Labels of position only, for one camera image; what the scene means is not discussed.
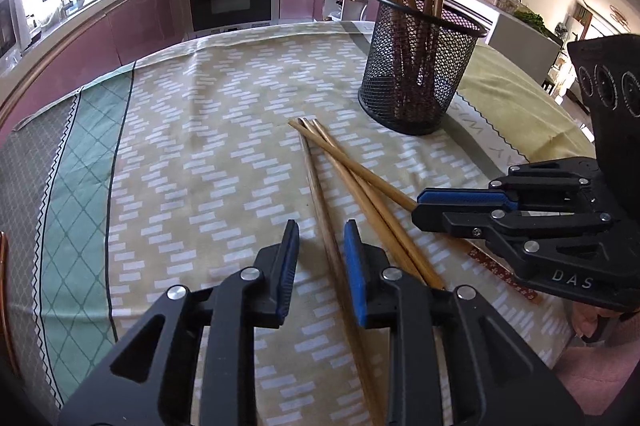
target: green vegetable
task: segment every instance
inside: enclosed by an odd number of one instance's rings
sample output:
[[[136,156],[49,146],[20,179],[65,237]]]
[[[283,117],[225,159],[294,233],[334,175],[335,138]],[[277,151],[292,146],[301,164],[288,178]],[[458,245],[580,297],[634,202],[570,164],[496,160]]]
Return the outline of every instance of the green vegetable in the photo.
[[[537,29],[542,34],[545,34],[545,21],[537,13],[529,12],[515,12],[514,15],[517,19],[523,21],[525,24]]]

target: plastic container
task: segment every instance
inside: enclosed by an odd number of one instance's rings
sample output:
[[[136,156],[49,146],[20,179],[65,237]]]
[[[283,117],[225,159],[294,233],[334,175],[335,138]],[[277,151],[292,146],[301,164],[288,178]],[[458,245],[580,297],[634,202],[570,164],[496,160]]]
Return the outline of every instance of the plastic container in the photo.
[[[391,0],[380,2],[358,101],[372,119],[408,135],[440,126],[486,31],[462,13],[444,8],[442,18]]]

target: table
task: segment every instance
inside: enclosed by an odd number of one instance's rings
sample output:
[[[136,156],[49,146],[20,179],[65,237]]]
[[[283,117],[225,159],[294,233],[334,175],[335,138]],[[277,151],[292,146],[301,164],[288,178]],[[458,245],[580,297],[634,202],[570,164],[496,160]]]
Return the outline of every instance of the table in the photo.
[[[372,29],[294,24],[185,42],[95,80],[12,132],[0,157],[10,327],[28,392],[48,418],[168,287],[219,283],[296,219],[289,318],[255,333],[260,420],[367,421],[291,117],[318,117],[353,159],[411,197],[426,186],[484,187],[513,164],[594,154],[568,115],[484,44],[440,130],[410,137],[383,128],[356,98]],[[314,152],[338,241],[353,218],[363,240],[379,245]],[[460,241],[421,233],[392,209],[449,288],[475,286],[554,364],[571,336],[559,299],[526,301]],[[368,332],[366,343],[385,396],[388,334]]]

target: tablecloth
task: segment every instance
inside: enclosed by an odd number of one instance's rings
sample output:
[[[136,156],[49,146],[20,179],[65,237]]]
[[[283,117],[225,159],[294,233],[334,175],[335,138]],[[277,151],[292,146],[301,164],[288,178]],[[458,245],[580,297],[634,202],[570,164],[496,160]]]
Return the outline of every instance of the tablecloth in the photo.
[[[48,418],[163,291],[220,283],[295,219],[302,241],[289,318],[255,333],[260,421],[367,423],[291,117],[318,117],[353,159],[411,197],[427,186],[485,187],[513,164],[594,154],[568,115],[484,44],[440,130],[385,129],[356,96],[372,29],[295,24],[185,42],[95,80],[12,132],[0,155],[10,327],[26,388]],[[314,153],[340,245],[351,218],[379,245]],[[570,337],[559,299],[526,301],[463,243],[421,233],[390,207],[449,288],[476,287],[553,365]],[[388,334],[365,337],[384,400]]]

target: floor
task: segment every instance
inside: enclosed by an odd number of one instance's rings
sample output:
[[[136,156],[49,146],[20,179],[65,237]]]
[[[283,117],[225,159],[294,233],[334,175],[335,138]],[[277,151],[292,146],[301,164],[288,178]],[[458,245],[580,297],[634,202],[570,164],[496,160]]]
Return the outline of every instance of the floor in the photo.
[[[593,143],[593,125],[591,117],[588,116],[575,102],[571,101],[567,96],[556,98],[556,103],[560,105],[568,114],[580,130],[587,136],[587,139]]]

